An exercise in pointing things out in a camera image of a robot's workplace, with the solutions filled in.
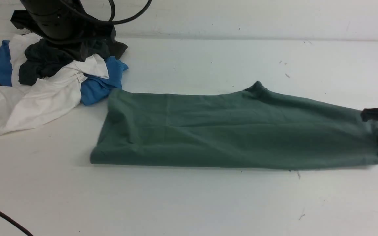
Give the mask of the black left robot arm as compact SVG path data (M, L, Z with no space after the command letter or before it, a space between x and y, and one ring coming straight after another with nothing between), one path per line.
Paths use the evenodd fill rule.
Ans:
M53 41L68 41L80 34L78 18L59 0L22 0L24 10L15 10L11 23Z

